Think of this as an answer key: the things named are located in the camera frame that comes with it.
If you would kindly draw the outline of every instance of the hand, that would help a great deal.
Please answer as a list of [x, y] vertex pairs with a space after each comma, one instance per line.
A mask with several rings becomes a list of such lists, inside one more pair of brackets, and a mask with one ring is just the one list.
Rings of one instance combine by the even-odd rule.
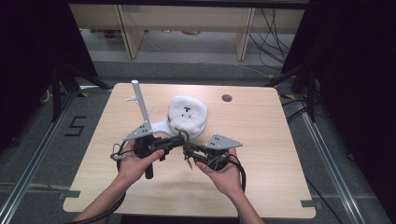
[[121, 160], [119, 174], [116, 177], [126, 185], [126, 188], [131, 187], [134, 182], [140, 179], [146, 168], [164, 153], [163, 150], [157, 150], [148, 157], [140, 159], [134, 154], [133, 150], [134, 140], [131, 140], [122, 149], [122, 152], [126, 152], [124, 155], [127, 157]]
[[[238, 163], [235, 148], [230, 148], [228, 152], [230, 153], [230, 160]], [[228, 163], [219, 171], [213, 171], [201, 162], [196, 162], [195, 165], [204, 174], [208, 175], [213, 183], [215, 183], [216, 188], [226, 196], [230, 197], [232, 194], [243, 192], [240, 173], [234, 164]]]

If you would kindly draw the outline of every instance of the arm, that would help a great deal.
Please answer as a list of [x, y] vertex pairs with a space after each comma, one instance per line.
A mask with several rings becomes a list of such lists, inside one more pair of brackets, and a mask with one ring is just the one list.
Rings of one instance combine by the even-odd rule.
[[[234, 147], [229, 149], [229, 153], [236, 157], [236, 150]], [[235, 157], [230, 156], [230, 160], [238, 162]], [[201, 162], [196, 162], [196, 166], [210, 177], [221, 193], [225, 194], [231, 200], [242, 223], [264, 223], [242, 190], [240, 183], [241, 177], [235, 165], [228, 163], [223, 169], [216, 172], [213, 172]]]
[[[130, 141], [122, 149], [122, 152], [133, 149], [134, 141]], [[132, 151], [127, 152], [126, 155], [128, 157], [121, 161], [119, 174], [113, 182], [82, 213], [76, 216], [73, 221], [96, 217], [108, 211], [120, 200], [128, 188], [140, 179], [146, 168], [163, 155], [163, 150], [158, 150], [144, 159], [136, 157]], [[104, 218], [96, 223], [105, 222], [106, 219]]]

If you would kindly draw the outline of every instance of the wooden table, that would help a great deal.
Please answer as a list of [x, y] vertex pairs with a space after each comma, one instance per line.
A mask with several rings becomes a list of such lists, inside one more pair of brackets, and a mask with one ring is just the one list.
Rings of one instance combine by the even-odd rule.
[[[151, 122], [163, 120], [170, 100], [191, 95], [208, 106], [204, 132], [193, 142], [203, 144], [214, 133], [244, 145], [237, 155], [247, 173], [246, 195], [261, 217], [312, 218], [314, 207], [296, 153], [289, 126], [275, 89], [255, 87], [140, 84]], [[229, 94], [231, 102], [222, 96]], [[125, 102], [134, 95], [130, 83], [115, 86], [70, 190], [64, 210], [80, 212], [117, 175], [109, 158], [112, 147], [143, 122], [138, 105]], [[233, 204], [219, 193], [197, 167], [190, 169], [182, 148], [174, 148], [165, 161], [155, 161], [154, 178], [142, 177], [127, 191], [116, 213], [155, 216], [236, 217]]]

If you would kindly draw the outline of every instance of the person's left hand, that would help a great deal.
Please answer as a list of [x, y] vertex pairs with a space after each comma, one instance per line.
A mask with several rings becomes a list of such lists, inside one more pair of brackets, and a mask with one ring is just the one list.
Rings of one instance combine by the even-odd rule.
[[126, 188], [129, 188], [145, 173], [146, 168], [154, 161], [158, 160], [164, 153], [162, 149], [153, 152], [144, 159], [138, 158], [134, 154], [134, 140], [129, 141], [122, 149], [127, 157], [121, 160], [120, 170], [117, 178], [122, 181]]

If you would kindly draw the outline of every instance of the white plush toy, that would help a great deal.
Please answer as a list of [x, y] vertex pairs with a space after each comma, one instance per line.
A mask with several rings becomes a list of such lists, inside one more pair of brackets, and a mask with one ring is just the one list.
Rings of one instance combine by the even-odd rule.
[[184, 130], [189, 135], [199, 135], [207, 121], [207, 106], [199, 99], [188, 96], [175, 96], [168, 109], [168, 124], [171, 129]]

